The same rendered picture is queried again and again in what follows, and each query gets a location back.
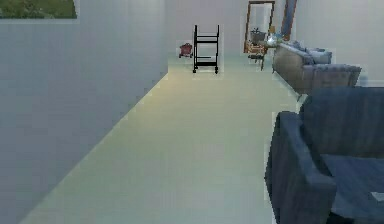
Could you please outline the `dark potted houseplant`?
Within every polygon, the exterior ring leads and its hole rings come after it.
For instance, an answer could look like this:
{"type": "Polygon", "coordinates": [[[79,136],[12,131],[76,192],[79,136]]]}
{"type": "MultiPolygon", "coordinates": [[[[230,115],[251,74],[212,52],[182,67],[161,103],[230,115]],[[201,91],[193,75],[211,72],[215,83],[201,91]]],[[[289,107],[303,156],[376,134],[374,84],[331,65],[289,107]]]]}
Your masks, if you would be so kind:
{"type": "Polygon", "coordinates": [[[260,41],[264,41],[265,36],[266,36],[265,32],[261,32],[258,29],[252,30],[250,35],[252,44],[257,45],[260,41]]]}

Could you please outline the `small red wagon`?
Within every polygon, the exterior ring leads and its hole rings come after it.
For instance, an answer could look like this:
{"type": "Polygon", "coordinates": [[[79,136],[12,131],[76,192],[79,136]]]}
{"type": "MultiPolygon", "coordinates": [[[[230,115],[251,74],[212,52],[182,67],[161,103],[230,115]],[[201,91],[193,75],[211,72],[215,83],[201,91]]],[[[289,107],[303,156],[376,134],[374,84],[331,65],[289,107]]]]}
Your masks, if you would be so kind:
{"type": "Polygon", "coordinates": [[[192,52],[192,45],[190,43],[185,43],[180,46],[180,53],[179,57],[193,57],[193,52],[192,52]]]}

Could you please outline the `black rolling cart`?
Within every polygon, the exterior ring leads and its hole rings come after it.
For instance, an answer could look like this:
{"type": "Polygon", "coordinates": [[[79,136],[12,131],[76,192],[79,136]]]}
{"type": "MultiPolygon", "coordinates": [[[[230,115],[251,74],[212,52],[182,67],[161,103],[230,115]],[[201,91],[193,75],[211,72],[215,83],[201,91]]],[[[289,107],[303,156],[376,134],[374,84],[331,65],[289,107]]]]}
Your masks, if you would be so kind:
{"type": "Polygon", "coordinates": [[[200,67],[212,67],[214,73],[219,71],[219,37],[220,26],[215,34],[200,33],[198,25],[193,32],[193,72],[200,67]]]}

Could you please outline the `orange wicker basket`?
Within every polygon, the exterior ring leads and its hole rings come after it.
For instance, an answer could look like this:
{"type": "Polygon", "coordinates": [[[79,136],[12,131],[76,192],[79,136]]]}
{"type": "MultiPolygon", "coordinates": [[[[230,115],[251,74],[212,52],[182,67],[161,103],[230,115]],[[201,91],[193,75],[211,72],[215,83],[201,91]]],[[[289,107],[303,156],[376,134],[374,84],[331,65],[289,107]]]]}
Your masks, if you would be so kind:
{"type": "Polygon", "coordinates": [[[251,41],[246,43],[246,52],[248,54],[259,54],[264,55],[265,49],[262,45],[253,45],[251,41]]]}

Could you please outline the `dark wooden side table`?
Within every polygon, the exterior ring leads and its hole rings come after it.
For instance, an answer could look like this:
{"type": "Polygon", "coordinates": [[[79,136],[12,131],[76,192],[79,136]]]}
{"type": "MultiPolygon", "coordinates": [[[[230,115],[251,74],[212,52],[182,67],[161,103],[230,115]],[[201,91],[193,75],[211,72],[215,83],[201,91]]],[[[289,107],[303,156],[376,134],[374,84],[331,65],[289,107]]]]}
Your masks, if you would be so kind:
{"type": "Polygon", "coordinates": [[[275,49],[276,45],[270,45],[266,41],[259,41],[257,44],[248,42],[246,45],[246,53],[249,59],[261,62],[261,69],[264,69],[265,57],[270,49],[275,49]]]}

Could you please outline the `brown framed mirror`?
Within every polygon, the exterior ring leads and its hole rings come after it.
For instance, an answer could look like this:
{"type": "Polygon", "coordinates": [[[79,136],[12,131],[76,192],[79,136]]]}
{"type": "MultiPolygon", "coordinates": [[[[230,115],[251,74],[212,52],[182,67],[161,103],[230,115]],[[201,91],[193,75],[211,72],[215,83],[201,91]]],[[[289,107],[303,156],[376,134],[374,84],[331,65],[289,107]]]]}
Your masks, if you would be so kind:
{"type": "Polygon", "coordinates": [[[249,0],[247,4],[243,50],[246,53],[246,43],[251,41],[251,31],[258,29],[265,32],[265,40],[270,36],[273,15],[275,9],[274,0],[249,0]]]}

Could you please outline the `grey brown sofa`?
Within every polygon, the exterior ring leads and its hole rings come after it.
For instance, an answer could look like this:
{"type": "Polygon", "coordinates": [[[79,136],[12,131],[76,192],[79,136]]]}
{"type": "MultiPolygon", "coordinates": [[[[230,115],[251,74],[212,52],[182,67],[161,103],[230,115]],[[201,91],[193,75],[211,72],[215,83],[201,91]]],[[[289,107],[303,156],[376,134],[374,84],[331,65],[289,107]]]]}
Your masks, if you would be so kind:
{"type": "Polygon", "coordinates": [[[362,68],[347,64],[321,62],[314,56],[330,55],[326,51],[302,51],[290,44],[277,46],[272,70],[299,95],[324,87],[355,86],[362,68]]]}

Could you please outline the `brown blue framed picture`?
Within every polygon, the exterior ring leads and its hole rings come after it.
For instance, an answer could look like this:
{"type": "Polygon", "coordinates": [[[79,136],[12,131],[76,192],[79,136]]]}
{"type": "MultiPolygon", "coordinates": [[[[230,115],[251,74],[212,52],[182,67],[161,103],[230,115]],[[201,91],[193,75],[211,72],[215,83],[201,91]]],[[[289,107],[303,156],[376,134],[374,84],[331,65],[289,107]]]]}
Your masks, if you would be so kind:
{"type": "Polygon", "coordinates": [[[285,40],[289,40],[293,26],[297,0],[285,0],[284,15],[281,25],[281,34],[285,40]]]}

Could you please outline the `grey blue sofa cushion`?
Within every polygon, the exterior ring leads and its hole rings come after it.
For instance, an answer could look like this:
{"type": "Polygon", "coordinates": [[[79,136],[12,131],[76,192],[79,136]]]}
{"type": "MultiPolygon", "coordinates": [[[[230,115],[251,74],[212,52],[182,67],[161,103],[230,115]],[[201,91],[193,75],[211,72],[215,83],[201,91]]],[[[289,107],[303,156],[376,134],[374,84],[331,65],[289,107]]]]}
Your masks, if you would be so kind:
{"type": "Polygon", "coordinates": [[[307,53],[313,58],[316,64],[330,64],[332,53],[328,51],[308,50],[307,53]]]}

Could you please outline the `green framed wall picture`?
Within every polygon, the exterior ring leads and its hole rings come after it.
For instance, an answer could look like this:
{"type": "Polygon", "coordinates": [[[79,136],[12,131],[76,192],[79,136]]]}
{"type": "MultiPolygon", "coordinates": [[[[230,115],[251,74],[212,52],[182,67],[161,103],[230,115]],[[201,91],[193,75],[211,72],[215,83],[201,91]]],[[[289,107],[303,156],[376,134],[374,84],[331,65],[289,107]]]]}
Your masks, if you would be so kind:
{"type": "Polygon", "coordinates": [[[0,19],[76,19],[74,0],[0,0],[0,19]]]}

